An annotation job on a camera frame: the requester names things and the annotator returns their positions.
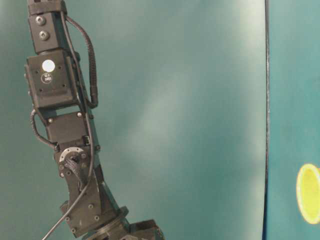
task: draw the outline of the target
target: green wall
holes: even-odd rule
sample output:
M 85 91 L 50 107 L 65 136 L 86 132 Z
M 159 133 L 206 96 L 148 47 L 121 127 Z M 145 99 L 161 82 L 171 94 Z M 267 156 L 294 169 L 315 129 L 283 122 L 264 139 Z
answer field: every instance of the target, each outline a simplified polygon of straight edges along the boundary
M 270 149 L 267 239 L 315 239 L 296 200 L 300 167 L 319 164 L 320 2 L 270 1 Z

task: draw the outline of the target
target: white dot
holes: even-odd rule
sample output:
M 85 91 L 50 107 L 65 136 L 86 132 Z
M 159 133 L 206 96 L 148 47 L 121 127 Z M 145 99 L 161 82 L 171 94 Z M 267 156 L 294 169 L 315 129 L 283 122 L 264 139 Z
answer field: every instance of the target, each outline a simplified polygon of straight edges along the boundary
M 52 61 L 52 60 L 48 59 L 42 63 L 42 69 L 44 71 L 46 71 L 47 73 L 53 72 L 53 70 L 55 70 L 55 68 L 56 68 L 56 65 L 55 65 L 54 61 Z

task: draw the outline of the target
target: yellow object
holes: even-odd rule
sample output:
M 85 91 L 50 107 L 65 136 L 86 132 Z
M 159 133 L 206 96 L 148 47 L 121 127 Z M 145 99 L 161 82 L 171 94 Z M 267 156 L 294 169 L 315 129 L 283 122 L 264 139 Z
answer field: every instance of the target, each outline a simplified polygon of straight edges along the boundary
M 320 222 L 320 169 L 312 164 L 301 167 L 296 179 L 296 199 L 309 224 Z

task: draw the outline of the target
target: dark vertical edge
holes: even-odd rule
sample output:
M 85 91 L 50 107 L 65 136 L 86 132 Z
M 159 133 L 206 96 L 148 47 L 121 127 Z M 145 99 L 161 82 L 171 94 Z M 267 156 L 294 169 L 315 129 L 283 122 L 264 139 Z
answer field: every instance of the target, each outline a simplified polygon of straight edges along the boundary
M 265 134 L 265 185 L 262 240 L 267 239 L 269 136 L 270 136 L 270 46 L 269 46 L 269 0 L 265 0 L 265 77 L 266 77 L 266 134 Z

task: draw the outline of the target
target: wire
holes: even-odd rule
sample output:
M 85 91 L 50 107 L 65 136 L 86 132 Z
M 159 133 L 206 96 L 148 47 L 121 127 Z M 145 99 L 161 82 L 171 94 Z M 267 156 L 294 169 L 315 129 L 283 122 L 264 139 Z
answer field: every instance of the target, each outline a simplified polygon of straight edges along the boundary
M 67 39 L 71 54 L 72 54 L 72 57 L 74 59 L 74 62 L 75 62 L 76 68 L 77 68 L 78 76 L 80 78 L 82 76 L 81 70 L 80 70 L 80 66 L 79 66 L 79 63 L 78 63 L 78 60 L 76 57 L 76 53 L 75 53 L 75 50 L 74 50 L 74 47 L 72 45 L 71 38 L 69 35 L 68 27 L 66 24 L 65 13 L 61 11 L 60 16 L 61 16 L 61 20 L 62 20 L 63 30 L 66 35 L 66 39 Z M 84 88 L 83 88 L 81 80 L 80 80 L 80 88 L 81 88 L 82 93 L 84 93 Z M 53 225 L 53 227 L 47 232 L 47 234 L 42 238 L 42 240 L 48 239 L 48 237 L 54 232 L 54 230 L 64 221 L 64 219 L 69 215 L 69 213 L 75 208 L 77 203 L 81 200 L 81 198 L 86 193 L 86 191 L 90 185 L 91 179 L 92 179 L 94 161 L 95 161 L 95 149 L 94 149 L 95 143 L 94 143 L 94 139 L 93 139 L 92 128 L 90 125 L 90 118 L 89 118 L 89 114 L 88 114 L 87 102 L 84 102 L 84 106 L 85 106 L 86 125 L 87 125 L 89 139 L 90 139 L 90 167 L 89 167 L 89 173 L 88 173 L 88 181 L 87 181 L 87 184 L 85 185 L 85 187 L 83 188 L 83 190 L 81 191 L 81 193 L 79 194 L 79 196 L 75 199 L 75 201 L 68 208 L 68 210 L 65 212 L 65 214 Z
M 89 58 L 89 79 L 90 79 L 90 96 L 91 102 L 87 99 L 90 108 L 98 106 L 98 86 L 97 86 L 97 65 L 94 46 L 87 32 L 71 17 L 65 16 L 66 20 L 71 23 L 83 36 Z
M 50 142 L 49 140 L 45 139 L 43 136 L 41 136 L 37 130 L 36 121 L 35 121 L 35 115 L 37 114 L 36 110 L 32 110 L 30 114 L 30 122 L 32 126 L 32 130 L 36 136 L 36 138 L 41 141 L 42 143 L 48 145 L 50 148 L 57 150 L 57 145 L 53 142 Z

